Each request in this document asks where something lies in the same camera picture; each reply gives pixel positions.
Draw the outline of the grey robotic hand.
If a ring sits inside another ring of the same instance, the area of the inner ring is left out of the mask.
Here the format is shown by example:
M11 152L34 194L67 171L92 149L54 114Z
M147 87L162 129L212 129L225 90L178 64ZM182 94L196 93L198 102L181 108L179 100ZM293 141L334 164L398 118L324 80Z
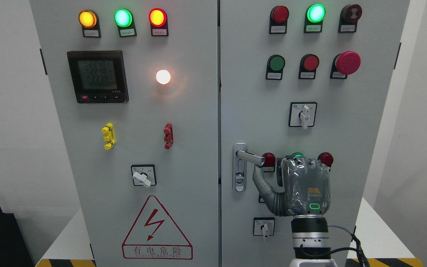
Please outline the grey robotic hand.
M280 160L284 192L276 192L255 165L252 179L275 216L323 215L330 207L330 167L319 159L286 156Z

